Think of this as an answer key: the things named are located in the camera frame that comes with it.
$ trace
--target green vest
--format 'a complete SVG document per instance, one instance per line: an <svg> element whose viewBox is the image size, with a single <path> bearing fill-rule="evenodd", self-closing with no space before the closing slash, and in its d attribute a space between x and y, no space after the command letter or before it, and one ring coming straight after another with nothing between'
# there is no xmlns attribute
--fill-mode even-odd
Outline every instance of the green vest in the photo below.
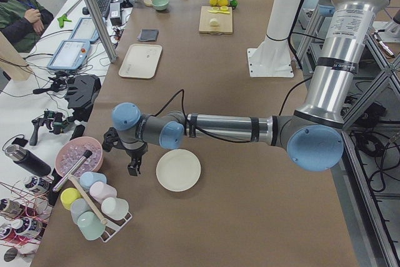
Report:
<svg viewBox="0 0 400 267"><path fill-rule="evenodd" d="M36 9L40 11L44 9L36 0L29 1ZM8 0L7 3L0 3L0 28L5 28L23 18L28 9L30 9L30 7L27 4L20 3L17 0ZM28 53L39 39L40 37L38 34L32 29L31 33L12 45L17 52Z"/></svg>

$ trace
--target yellow cup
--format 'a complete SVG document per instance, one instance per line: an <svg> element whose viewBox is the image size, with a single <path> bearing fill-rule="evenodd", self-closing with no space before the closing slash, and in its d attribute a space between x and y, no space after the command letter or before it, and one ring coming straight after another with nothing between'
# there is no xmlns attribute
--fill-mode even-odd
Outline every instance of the yellow cup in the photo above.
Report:
<svg viewBox="0 0 400 267"><path fill-rule="evenodd" d="M69 211L72 203L78 198L82 198L82 195L75 188L67 188L61 193L60 198L64 208Z"/></svg>

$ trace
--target brown table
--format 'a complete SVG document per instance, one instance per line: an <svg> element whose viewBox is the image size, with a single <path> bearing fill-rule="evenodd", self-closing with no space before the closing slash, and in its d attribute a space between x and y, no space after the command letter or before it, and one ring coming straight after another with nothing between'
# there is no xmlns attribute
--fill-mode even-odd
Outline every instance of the brown table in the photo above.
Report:
<svg viewBox="0 0 400 267"><path fill-rule="evenodd" d="M85 135L102 141L112 126L111 110L121 102L155 113L181 88L187 113L277 114L301 71L292 79L249 77L246 49L264 39L273 0L238 1L234 34L221 36L198 33L208 0L170 0L163 13L136 5ZM160 30L156 44L163 47L156 76L120 78L129 45L151 28ZM297 88L285 112L291 114L305 95L304 86ZM169 109L180 109L180 99ZM329 171L302 170L284 150L263 143L185 138L182 148L202 166L197 184L182 193L157 181L157 161L167 150L149 145L138 178L128 175L124 151L105 153L101 172L128 200L133 220L108 243L86 241L57 202L32 267L358 265Z"/></svg>

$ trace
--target green clamp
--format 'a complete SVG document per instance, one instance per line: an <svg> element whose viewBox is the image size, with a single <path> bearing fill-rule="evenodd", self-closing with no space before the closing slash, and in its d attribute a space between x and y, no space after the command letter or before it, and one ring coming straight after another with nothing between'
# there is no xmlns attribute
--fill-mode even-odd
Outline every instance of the green clamp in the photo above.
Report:
<svg viewBox="0 0 400 267"><path fill-rule="evenodd" d="M63 14L61 17L57 18L58 20L58 25L60 25L60 28L64 27L64 22L72 22L72 20L69 20L67 18L67 14Z"/></svg>

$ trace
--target person's hand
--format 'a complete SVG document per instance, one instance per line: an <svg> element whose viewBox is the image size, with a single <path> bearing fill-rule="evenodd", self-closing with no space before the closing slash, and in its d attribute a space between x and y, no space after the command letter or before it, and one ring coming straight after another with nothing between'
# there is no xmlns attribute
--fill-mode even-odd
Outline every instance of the person's hand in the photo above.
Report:
<svg viewBox="0 0 400 267"><path fill-rule="evenodd" d="M28 9L24 15L25 19L27 19L31 24L40 20L41 15L38 9Z"/></svg>
<svg viewBox="0 0 400 267"><path fill-rule="evenodd" d="M35 30L35 33L37 33L39 36L44 31L44 25L43 25L43 22L40 19L37 20L34 24L32 24L32 27Z"/></svg>

